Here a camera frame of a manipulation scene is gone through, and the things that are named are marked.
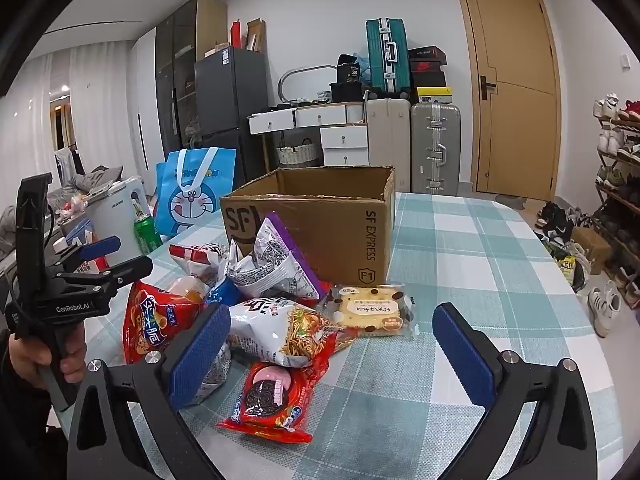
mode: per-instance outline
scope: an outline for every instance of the white drawer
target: white drawer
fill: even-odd
[[[320,139],[323,148],[366,148],[366,126],[333,126],[320,128]]]
[[[293,113],[294,109],[292,108],[252,115],[249,117],[249,131],[252,134],[263,134],[279,130],[290,130],[294,127]]]
[[[369,165],[369,150],[366,148],[332,148],[323,151],[325,166]]]
[[[296,126],[299,128],[346,122],[347,113],[344,105],[307,106],[296,109]]]

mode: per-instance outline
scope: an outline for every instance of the suitcase handle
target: suitcase handle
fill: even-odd
[[[440,166],[444,166],[447,163],[447,147],[444,146],[444,144],[440,144],[440,143],[438,143],[438,147],[442,152],[442,160],[437,160],[436,166],[440,167]]]
[[[391,46],[393,45],[393,55],[391,55]],[[389,63],[398,62],[398,46],[395,41],[385,41],[385,57]]]

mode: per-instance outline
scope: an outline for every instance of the curtain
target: curtain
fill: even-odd
[[[51,55],[26,62],[0,99],[0,213],[15,205],[20,181],[51,173],[49,190],[60,187],[49,118]]]
[[[71,115],[82,166],[123,166],[123,176],[137,174],[127,106],[125,41],[95,43],[71,50]]]

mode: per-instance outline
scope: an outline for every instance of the silver suitcase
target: silver suitcase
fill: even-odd
[[[411,181],[410,104],[406,99],[367,101],[369,165],[393,166],[396,191],[408,193]]]
[[[441,103],[417,104],[411,111],[413,193],[458,194],[460,110]]]

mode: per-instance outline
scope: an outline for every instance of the checkered tablecloth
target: checkered tablecloth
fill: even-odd
[[[229,480],[433,479],[480,420],[431,329],[433,309],[450,301],[498,350],[555,365],[570,356],[587,389],[600,478],[622,465],[622,430],[609,368],[587,315],[554,261],[517,212],[495,202],[398,194],[388,280],[415,298],[421,334],[413,340],[363,338],[331,358],[308,410],[311,444],[278,444],[220,430],[244,383],[233,361],[226,383],[182,416]],[[226,243],[222,218],[193,227],[176,243]],[[168,286],[180,269],[167,246],[152,254],[145,281]],[[122,364],[128,290],[111,314],[86,322],[87,360]],[[492,478],[508,471],[532,415],[527,405]],[[169,473],[143,423],[142,439],[160,476]]]

